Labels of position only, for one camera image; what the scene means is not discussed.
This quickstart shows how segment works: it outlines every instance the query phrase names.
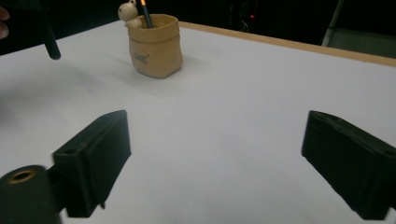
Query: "white tabletop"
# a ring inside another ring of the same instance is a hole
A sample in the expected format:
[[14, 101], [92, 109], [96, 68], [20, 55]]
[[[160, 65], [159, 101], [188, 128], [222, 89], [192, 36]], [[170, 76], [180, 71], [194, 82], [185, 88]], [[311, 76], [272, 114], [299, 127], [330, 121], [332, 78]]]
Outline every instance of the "white tabletop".
[[396, 146], [396, 68], [181, 29], [167, 79], [132, 67], [121, 21], [0, 57], [0, 175], [52, 165], [99, 116], [128, 113], [133, 155], [106, 210], [64, 223], [394, 223], [352, 212], [301, 156], [309, 110]]

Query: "table edge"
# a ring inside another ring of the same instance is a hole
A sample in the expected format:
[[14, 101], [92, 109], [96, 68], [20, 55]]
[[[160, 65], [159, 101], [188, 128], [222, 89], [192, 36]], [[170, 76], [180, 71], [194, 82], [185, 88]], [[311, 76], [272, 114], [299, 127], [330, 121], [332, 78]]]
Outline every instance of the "table edge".
[[396, 59], [387, 58], [383, 56], [359, 53], [355, 51], [349, 51], [344, 49], [333, 49], [328, 47], [322, 47], [317, 45], [305, 44], [301, 42], [279, 39], [265, 35], [254, 35], [250, 33], [238, 32], [234, 30], [227, 30], [219, 27], [207, 26], [202, 24], [190, 23], [185, 21], [180, 21], [179, 26], [182, 28], [208, 32], [217, 35], [227, 35], [231, 37], [246, 39], [250, 41], [256, 41], [266, 44], [277, 45], [281, 47], [291, 48], [291, 49], [301, 49], [306, 51], [311, 51], [320, 54], [326, 54], [356, 61], [361, 61], [364, 63], [377, 63], [386, 66], [396, 67]]

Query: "pen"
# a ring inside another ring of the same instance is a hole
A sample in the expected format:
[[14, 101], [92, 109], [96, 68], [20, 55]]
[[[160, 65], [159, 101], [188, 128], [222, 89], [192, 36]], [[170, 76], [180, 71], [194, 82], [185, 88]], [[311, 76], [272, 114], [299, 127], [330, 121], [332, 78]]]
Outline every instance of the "pen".
[[148, 8], [146, 7], [146, 1], [140, 0], [140, 2], [142, 3], [142, 8], [143, 8], [143, 12], [145, 13], [145, 18], [146, 18], [146, 23], [148, 24], [148, 28], [152, 28], [151, 18], [149, 17], [149, 11]]

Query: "pen holder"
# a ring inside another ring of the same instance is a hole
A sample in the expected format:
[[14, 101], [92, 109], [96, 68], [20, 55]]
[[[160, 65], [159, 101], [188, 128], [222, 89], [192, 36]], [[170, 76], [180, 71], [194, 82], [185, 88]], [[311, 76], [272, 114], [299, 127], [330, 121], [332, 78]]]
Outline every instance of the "pen holder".
[[165, 78], [183, 64], [178, 19], [163, 14], [150, 14], [153, 28], [144, 16], [141, 27], [128, 26], [129, 51], [134, 68], [148, 77]]

